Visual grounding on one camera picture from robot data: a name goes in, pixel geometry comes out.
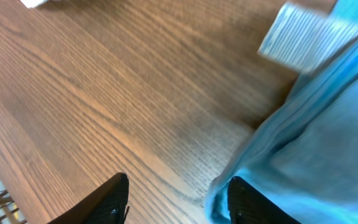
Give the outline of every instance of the black object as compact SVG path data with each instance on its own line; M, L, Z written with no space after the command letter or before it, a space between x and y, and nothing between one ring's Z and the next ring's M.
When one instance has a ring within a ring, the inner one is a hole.
M227 190L232 224L299 223L241 177L233 177Z
M118 173L50 223L123 224L129 210L128 196L128 177Z

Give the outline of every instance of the brown wooden surface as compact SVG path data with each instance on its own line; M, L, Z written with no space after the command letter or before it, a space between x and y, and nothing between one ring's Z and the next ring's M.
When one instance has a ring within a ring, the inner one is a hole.
M0 178L26 219L124 171L128 223L204 223L208 184L296 78L256 54L283 3L0 0Z

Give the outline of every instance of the wood grain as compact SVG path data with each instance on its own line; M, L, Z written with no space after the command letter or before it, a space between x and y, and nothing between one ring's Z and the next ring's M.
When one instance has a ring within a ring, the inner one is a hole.
M283 3L0 0L0 178L26 219L123 171L128 223L205 223L208 184L296 78L256 54Z

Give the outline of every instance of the wooden table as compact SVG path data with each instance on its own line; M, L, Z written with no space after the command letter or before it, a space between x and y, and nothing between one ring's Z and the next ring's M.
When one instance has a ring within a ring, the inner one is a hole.
M0 0L0 178L26 219L124 171L128 223L204 223L208 184L296 78L256 54L283 3Z

